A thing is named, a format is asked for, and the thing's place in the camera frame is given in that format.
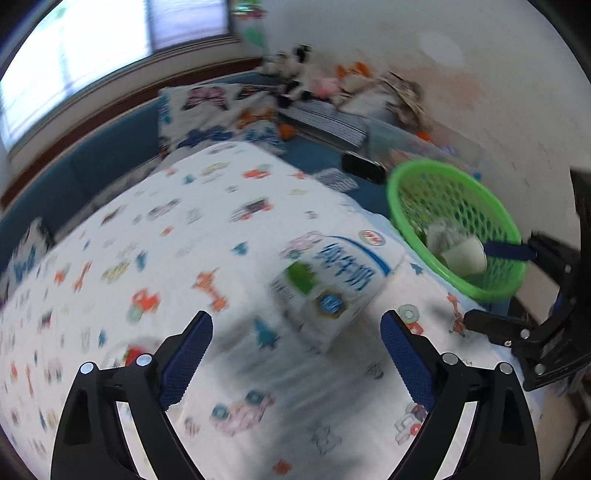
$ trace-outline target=tablecloth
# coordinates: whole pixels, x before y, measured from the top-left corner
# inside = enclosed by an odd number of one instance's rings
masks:
[[[283,319],[269,283],[290,253],[334,233],[384,246],[400,265],[322,355]],[[474,307],[383,217],[253,145],[226,142],[119,196],[24,281],[0,315],[0,422],[31,471],[49,478],[78,367],[153,352],[206,310],[214,339],[167,412],[206,478],[387,478],[426,412],[379,338],[382,314],[396,309],[413,332],[468,364],[515,364],[508,350],[464,330],[463,313]],[[541,404],[528,401],[537,420]],[[467,406],[441,478],[453,472],[472,412]],[[140,475],[154,478],[129,408],[119,413]]]

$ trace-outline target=silver screw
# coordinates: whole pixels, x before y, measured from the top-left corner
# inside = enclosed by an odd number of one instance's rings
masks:
[[[503,372],[505,375],[511,375],[513,373],[513,367],[506,362],[501,363],[499,370],[501,370],[501,372]]]
[[[441,358],[448,365],[455,365],[458,360],[458,358],[453,353],[450,353],[450,352],[444,353],[441,356]]]
[[[92,372],[94,367],[95,366],[90,362],[86,362],[84,365],[80,367],[80,373],[84,375],[89,374],[90,372]]]
[[[149,365],[151,361],[152,361],[152,355],[149,355],[147,353],[140,355],[138,358],[135,359],[135,363],[137,363],[141,367],[145,367],[146,365]]]

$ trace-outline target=pink butterfly print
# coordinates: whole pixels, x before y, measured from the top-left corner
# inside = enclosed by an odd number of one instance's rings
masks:
[[[220,87],[201,87],[192,89],[187,96],[187,102],[185,103],[183,110],[195,108],[205,101],[213,102],[218,107],[228,110],[225,92]]]

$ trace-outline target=white milk package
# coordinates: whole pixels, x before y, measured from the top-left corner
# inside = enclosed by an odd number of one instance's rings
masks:
[[[356,238],[314,233],[314,244],[297,252],[297,259],[271,288],[302,339],[326,353],[383,288],[404,249],[368,229],[360,230]]]

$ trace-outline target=white cup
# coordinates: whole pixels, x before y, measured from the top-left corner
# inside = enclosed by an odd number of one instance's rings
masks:
[[[440,254],[445,264],[458,277],[467,277],[486,270],[486,255],[478,237],[472,235]]]

